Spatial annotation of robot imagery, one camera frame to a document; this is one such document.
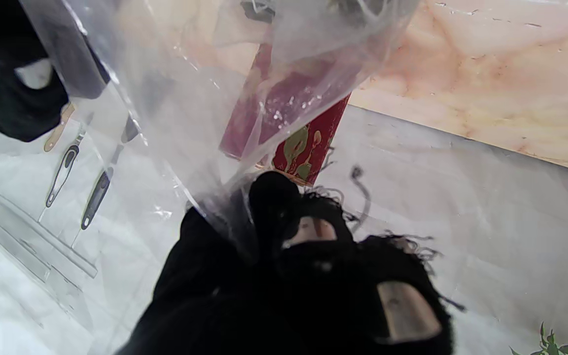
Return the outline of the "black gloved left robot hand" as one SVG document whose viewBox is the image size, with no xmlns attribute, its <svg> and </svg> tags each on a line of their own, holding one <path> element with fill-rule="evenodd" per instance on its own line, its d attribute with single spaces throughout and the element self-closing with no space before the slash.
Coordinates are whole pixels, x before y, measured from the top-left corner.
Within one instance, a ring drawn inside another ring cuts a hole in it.
<svg viewBox="0 0 568 355">
<path fill-rule="evenodd" d="M 341 205 L 276 171 L 248 190 L 255 264 L 195 209 L 120 355 L 451 355 L 415 236 L 355 241 Z"/>
</svg>

